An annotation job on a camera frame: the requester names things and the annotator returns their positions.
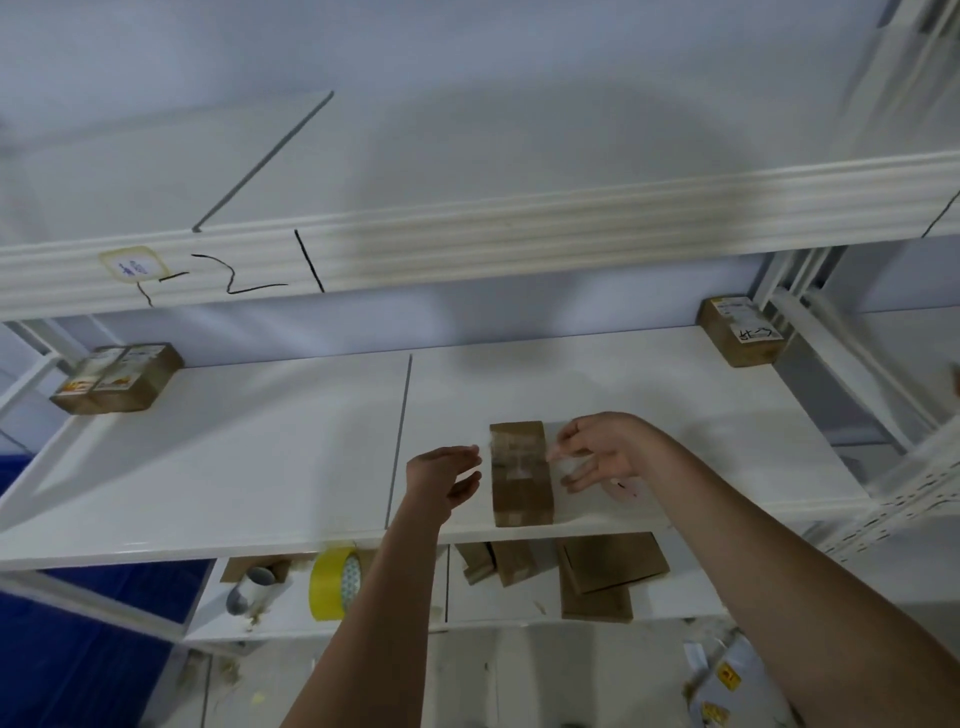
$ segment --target paper scrap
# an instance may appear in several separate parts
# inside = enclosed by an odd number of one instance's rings
[[[170,275],[160,256],[145,245],[105,251],[97,257],[114,279],[122,283],[157,280]]]

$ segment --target person's arm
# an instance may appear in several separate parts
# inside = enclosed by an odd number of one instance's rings
[[[370,575],[281,728],[418,728],[437,537],[474,493],[476,446],[440,448],[407,463],[407,492]]]
[[[551,459],[593,453],[571,492],[642,477],[810,725],[960,721],[960,664],[913,619],[632,415],[578,418]]]

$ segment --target cardboard box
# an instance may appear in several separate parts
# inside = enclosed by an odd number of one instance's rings
[[[540,566],[534,558],[527,541],[493,541],[490,544],[496,572],[500,583],[505,587],[518,584],[540,573]]]
[[[670,571],[652,533],[557,539],[557,553],[569,571],[573,588],[582,595]]]
[[[553,522],[553,486],[542,422],[490,425],[493,522],[500,527]]]
[[[470,586],[496,573],[493,551],[490,544],[454,544],[466,565],[464,577]]]
[[[786,341],[746,296],[715,296],[700,304],[697,324],[732,367],[773,364]]]
[[[301,559],[313,560],[315,553],[286,553],[273,556],[234,556],[227,561],[223,574],[220,576],[222,584],[236,584],[240,578],[253,567],[266,567],[274,573],[276,583],[282,584],[287,580],[290,566]]]
[[[557,562],[560,572],[560,616],[562,619],[586,621],[612,621],[627,623],[634,620],[634,607],[630,590],[625,586],[603,589],[590,594],[580,594],[573,586],[570,565],[564,549],[558,541]]]
[[[100,347],[77,365],[73,376],[60,385],[50,401],[71,415],[99,415],[107,412],[90,392],[104,373],[123,356],[127,347]]]
[[[183,359],[171,344],[128,347],[100,378],[90,397],[107,412],[147,409],[163,391]]]

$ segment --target black marker line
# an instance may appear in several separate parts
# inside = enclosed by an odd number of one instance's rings
[[[242,288],[239,291],[231,291],[230,287],[233,285],[233,279],[236,278],[237,272],[233,270],[233,266],[229,263],[225,263],[219,257],[213,257],[213,255],[204,255],[203,253],[191,253],[194,257],[208,257],[210,260],[216,260],[221,265],[226,265],[230,269],[230,280],[227,281],[227,294],[229,296],[236,296],[238,293],[250,293],[251,291],[258,291],[261,288],[273,288],[278,285],[287,285],[287,283],[267,283],[266,285],[255,285],[253,288]]]
[[[294,235],[297,236],[297,242],[300,243],[300,252],[303,253],[303,257],[306,258],[306,264],[310,266],[310,273],[313,274],[313,280],[320,286],[320,292],[326,293],[326,291],[324,291],[324,285],[320,283],[320,276],[317,275],[317,269],[313,267],[313,261],[310,259],[310,256],[306,254],[306,248],[303,246],[303,241],[300,240],[300,231],[296,228],[294,228]]]
[[[933,230],[933,226],[939,223],[941,218],[947,214],[947,210],[949,210],[950,207],[953,205],[953,203],[957,201],[957,198],[960,198],[960,189],[958,189],[957,193],[950,198],[950,201],[947,203],[947,206],[940,211],[940,214],[937,215],[935,218],[933,218],[933,222],[927,226],[926,230],[924,231],[924,234],[921,235],[921,238],[927,237],[930,231]]]
[[[232,199],[233,199],[233,196],[234,196],[237,192],[239,192],[241,189],[243,189],[243,186],[244,186],[247,182],[249,182],[250,180],[253,179],[253,175],[255,175],[257,172],[259,172],[261,169],[263,169],[265,166],[267,166],[267,162],[270,161],[271,159],[273,159],[274,157],[276,157],[276,153],[279,152],[281,149],[283,149],[283,147],[285,147],[285,146],[287,145],[287,142],[289,142],[292,138],[294,138],[294,136],[296,136],[296,135],[300,132],[300,130],[307,125],[307,122],[309,122],[310,119],[312,119],[314,116],[316,116],[316,115],[317,115],[317,112],[320,111],[320,109],[322,109],[323,107],[325,107],[326,104],[327,104],[327,102],[329,102],[329,100],[332,99],[332,98],[333,98],[333,91],[330,91],[330,92],[326,95],[326,97],[325,97],[317,106],[315,106],[313,109],[311,109],[310,112],[300,120],[300,122],[297,124],[297,126],[295,126],[293,129],[291,129],[289,132],[287,132],[287,133],[284,135],[284,137],[283,137],[282,139],[280,139],[280,141],[276,144],[276,146],[275,146],[272,150],[270,150],[269,152],[267,152],[267,154],[264,156],[264,158],[261,159],[257,164],[255,164],[255,165],[253,166],[253,169],[252,169],[250,172],[248,172],[246,175],[243,176],[243,179],[242,179],[240,182],[238,182],[237,184],[235,184],[235,185],[233,186],[233,188],[230,190],[230,192],[228,192],[226,195],[223,196],[223,198],[220,200],[220,202],[218,202],[216,205],[214,205],[214,206],[210,209],[210,211],[200,219],[200,222],[199,222],[199,223],[197,223],[195,226],[193,226],[193,229],[192,229],[193,232],[203,232],[203,231],[200,229],[200,226],[201,226],[203,223],[205,223],[207,220],[209,220],[211,217],[213,217],[213,216],[220,210],[221,207],[223,207],[223,206],[226,205],[230,200],[232,200]]]
[[[446,547],[446,599],[444,600],[444,624],[449,622],[450,613],[450,546]]]
[[[150,300],[150,296],[147,295],[147,292],[143,290],[143,286],[140,285],[140,281],[136,282],[136,287],[140,290],[140,293],[143,294],[143,298],[147,300],[147,303],[150,305],[150,308],[154,307],[154,302]]]
[[[190,271],[183,271],[182,273],[175,273],[173,276],[164,276],[161,279],[156,279],[157,283],[163,283],[165,280],[178,279],[180,276],[189,276]]]

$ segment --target forearm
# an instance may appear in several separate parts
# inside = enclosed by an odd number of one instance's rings
[[[420,726],[438,530],[400,505],[283,728]]]
[[[642,437],[655,496],[808,721],[885,725],[960,707],[960,667],[912,619],[683,446],[653,428]]]

